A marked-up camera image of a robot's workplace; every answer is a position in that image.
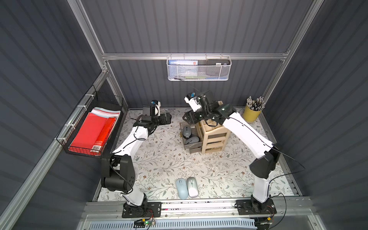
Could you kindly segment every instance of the vent grille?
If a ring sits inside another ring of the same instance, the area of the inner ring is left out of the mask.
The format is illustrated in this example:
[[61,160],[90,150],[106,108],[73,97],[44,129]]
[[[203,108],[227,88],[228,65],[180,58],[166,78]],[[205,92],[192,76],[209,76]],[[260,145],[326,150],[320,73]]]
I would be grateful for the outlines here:
[[[133,220],[121,221],[93,221],[89,230],[134,230]],[[150,229],[210,229],[232,227],[235,229],[257,229],[253,219],[246,218],[215,218],[215,219],[183,219],[183,220],[156,220],[156,225]]]

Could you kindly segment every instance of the black wire basket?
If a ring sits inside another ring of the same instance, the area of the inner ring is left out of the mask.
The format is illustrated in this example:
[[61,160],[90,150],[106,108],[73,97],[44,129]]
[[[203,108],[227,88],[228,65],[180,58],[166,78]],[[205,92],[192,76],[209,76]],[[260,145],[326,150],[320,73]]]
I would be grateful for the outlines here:
[[[116,144],[117,135],[121,130],[121,121],[123,118],[123,99],[116,95],[111,95],[99,91],[94,91],[88,99],[85,106],[82,106],[81,111],[78,113],[72,124],[68,124],[68,130],[63,135],[59,132],[57,137],[57,141],[63,146],[63,149],[68,154],[80,155],[80,156],[89,156],[94,158],[102,158],[102,155],[105,152],[110,153],[112,151],[113,145]],[[115,124],[114,129],[112,130],[108,140],[105,145],[101,147],[100,150],[82,148],[78,146],[72,146],[72,142],[79,130],[82,127],[84,120],[86,119],[89,112],[92,111],[93,108],[100,107],[113,111],[121,111],[118,117],[118,120]]]

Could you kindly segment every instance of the gray mouse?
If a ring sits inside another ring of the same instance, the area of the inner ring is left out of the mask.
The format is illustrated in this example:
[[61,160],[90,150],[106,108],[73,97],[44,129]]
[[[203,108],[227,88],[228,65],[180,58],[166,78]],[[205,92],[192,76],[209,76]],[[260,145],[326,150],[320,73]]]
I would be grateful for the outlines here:
[[187,179],[187,187],[188,187],[188,193],[191,198],[198,196],[198,186],[197,181],[194,177],[189,177]]
[[193,144],[199,142],[199,137],[191,137],[185,141],[185,145]]
[[185,139],[190,138],[190,135],[192,135],[191,127],[189,125],[184,126],[182,133]]
[[178,189],[179,198],[182,200],[187,199],[189,193],[188,193],[187,183],[184,178],[180,178],[176,181],[176,187]]

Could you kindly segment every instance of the wall panel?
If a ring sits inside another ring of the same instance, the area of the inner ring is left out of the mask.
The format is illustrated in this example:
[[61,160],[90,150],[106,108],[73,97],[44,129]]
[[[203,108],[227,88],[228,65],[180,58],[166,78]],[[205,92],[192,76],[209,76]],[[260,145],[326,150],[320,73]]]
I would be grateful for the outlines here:
[[306,167],[294,177],[328,229],[367,225],[367,10],[325,0],[264,111],[282,150]]
[[141,108],[151,100],[162,107],[188,107],[184,97],[211,90],[216,100],[234,106],[246,104],[246,98],[262,96],[280,61],[234,60],[227,81],[169,81],[166,61],[109,61],[130,108]]
[[105,53],[285,52],[303,0],[82,0]]
[[[64,0],[0,1],[0,37],[2,213],[101,69]],[[61,153],[14,229],[75,228],[98,172]]]

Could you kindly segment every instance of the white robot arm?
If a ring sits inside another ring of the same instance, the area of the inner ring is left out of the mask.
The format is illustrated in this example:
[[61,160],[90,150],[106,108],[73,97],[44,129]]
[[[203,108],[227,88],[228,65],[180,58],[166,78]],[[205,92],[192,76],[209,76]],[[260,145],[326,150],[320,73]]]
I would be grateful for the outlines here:
[[261,136],[253,129],[231,105],[219,105],[213,100],[212,92],[207,91],[198,96],[190,93],[185,101],[192,111],[183,116],[189,124],[196,124],[200,120],[216,121],[224,125],[244,142],[252,151],[256,159],[250,164],[254,174],[254,191],[251,196],[252,210],[263,212],[269,204],[269,183],[272,179],[279,152],[272,142]]
[[[147,198],[135,183],[135,170],[132,159],[142,143],[159,125],[171,123],[170,113],[160,114],[160,102],[153,100],[150,106],[143,107],[143,114],[133,124],[132,131],[112,154],[103,156],[101,185],[110,191],[119,192],[132,207],[147,209]],[[119,172],[113,167],[120,164]]]

